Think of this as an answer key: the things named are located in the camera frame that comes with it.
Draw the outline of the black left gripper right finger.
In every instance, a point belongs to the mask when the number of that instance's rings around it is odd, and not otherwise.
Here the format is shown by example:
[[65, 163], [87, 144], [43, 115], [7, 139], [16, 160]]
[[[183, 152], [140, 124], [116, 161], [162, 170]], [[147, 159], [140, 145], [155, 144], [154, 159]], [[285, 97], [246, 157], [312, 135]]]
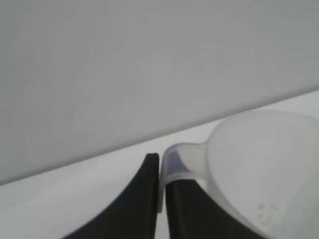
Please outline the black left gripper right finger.
[[251, 239], [252, 231], [232, 218], [194, 180], [165, 187], [171, 239]]

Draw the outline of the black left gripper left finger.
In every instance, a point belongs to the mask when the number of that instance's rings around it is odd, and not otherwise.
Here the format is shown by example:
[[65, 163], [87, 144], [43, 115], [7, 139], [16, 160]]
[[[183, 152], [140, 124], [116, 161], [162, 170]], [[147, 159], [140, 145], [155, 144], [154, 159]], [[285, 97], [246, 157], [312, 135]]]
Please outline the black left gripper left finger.
[[159, 190], [157, 153], [146, 154], [140, 168], [119, 196], [68, 239], [153, 239]]

